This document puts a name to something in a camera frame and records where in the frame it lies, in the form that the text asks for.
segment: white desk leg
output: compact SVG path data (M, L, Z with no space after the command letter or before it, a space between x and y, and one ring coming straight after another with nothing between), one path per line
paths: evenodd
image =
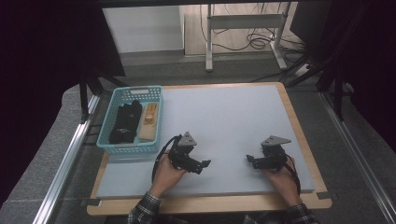
M282 21L280 23L280 26L277 28L276 38L274 41L271 41L270 43L271 49L276 57L276 61L277 64L279 65L280 70L288 69L285 60L283 59L282 54L280 53L279 42L280 42L280 38L283 35L283 30L285 29L286 20L288 19L290 4L291 2L288 2L285 9L283 10L282 19L281 19Z
M206 72L213 70L213 58L212 58L212 6L207 5L207 40L206 40Z

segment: blue plastic basket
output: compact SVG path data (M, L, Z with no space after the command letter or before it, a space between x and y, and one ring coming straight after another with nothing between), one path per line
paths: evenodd
M152 142L140 142L136 137L131 144L110 144L108 139L111 130L116 123L117 113L120 105L131 104L133 100L138 100L144 107L149 103L158 103L157 132L155 140ZM103 148L109 154L152 154L159 151L161 121L163 114L163 88L161 86L126 87L116 88L111 96L105 120L99 137L96 141L98 147Z

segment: table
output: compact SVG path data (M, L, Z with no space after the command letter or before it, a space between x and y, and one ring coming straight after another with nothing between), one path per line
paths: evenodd
M313 178L316 189L309 193L302 193L301 197L308 208L329 208L332 200L329 197L322 197L327 193L326 186L321 178L315 159L311 153L309 145L304 136L304 132L292 108L289 96L281 83L238 83L238 84L213 84L213 85L190 85L190 86L169 86L167 89L175 88L202 88L202 87L249 87L260 85L276 85L276 89L282 99L287 111L292 129L295 132L299 146L302 150L304 159L307 163L309 172ZM91 199L96 199L100 180L106 169L108 154L105 153L96 177L92 190ZM126 215L140 201L140 199L117 199L101 200L99 206L88 205L87 212L92 216L115 216ZM262 211L262 210L281 210L286 205L283 200L275 193L265 195L238 195L238 196L211 196L211 197L170 197L164 198L161 203L160 213L162 214L188 214L188 213L213 213L213 212L241 212L241 211Z

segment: aluminum rail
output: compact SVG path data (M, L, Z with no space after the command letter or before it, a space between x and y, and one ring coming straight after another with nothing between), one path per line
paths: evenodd
M81 147L81 144L84 140L85 134L87 133L88 128L90 127L92 121L92 113L95 111L99 99L100 97L98 96L93 96L91 98L90 103L88 105L89 117L87 121L85 121L83 124L78 125L76 132L72 138L72 141L70 142L70 145L64 155L64 159L62 160L62 163L59 166L59 169L55 177L53 178L51 185L49 186L49 191L47 192L47 195L44 198L44 201L41 204L33 223L41 224L41 223L47 223L49 221L52 211L58 200L59 194L61 193L62 188L64 187L64 182L66 181L69 175L70 169L73 166L79 148Z
M370 168L369 163L366 159L364 159L363 154L359 150L358 145L356 144L355 140L353 139L352 135L350 134L347 126L343 121L341 121L338 116L335 115L332 109L332 99L326 93L320 92L320 98L325 104L327 111L332 118L338 132L343 137L344 142L346 143L346 147L352 156L352 159L356 163L361 175L366 182L369 190L372 192L376 202L378 203L379 208L381 209L385 219L389 224L396 223L396 209L395 206L388 196L387 192L385 191L384 187L382 186L381 182L375 176L373 170Z

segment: gray carpet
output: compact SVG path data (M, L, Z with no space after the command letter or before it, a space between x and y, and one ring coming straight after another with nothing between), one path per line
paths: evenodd
M236 83L249 82L278 72L276 61L271 55L250 55L235 59L237 60L227 57L215 58L214 71L209 74L205 72L202 58L166 63L124 63L127 77L121 77L120 80L133 86ZM262 81L278 79L279 76L271 76ZM107 90L116 88L114 84L101 80ZM333 204L330 209L313 212L322 223L385 223L386 220L375 198L367 188L316 92L316 80L317 77L312 77L295 88L288 89L308 144L332 195ZM90 217L86 213L86 207L80 205L81 201L90 197L103 155L103 151L94 143L95 134L99 132L96 125L100 125L103 120L109 97L109 94L104 96L99 105L89 135L78 153L50 223L120 223L123 219ZM390 197L396 202L396 176L393 174L396 169L395 154L359 115L347 97L343 106L347 127ZM79 113L78 87L75 87L64 94L63 107L49 135L3 204L0 223L32 223L78 126Z

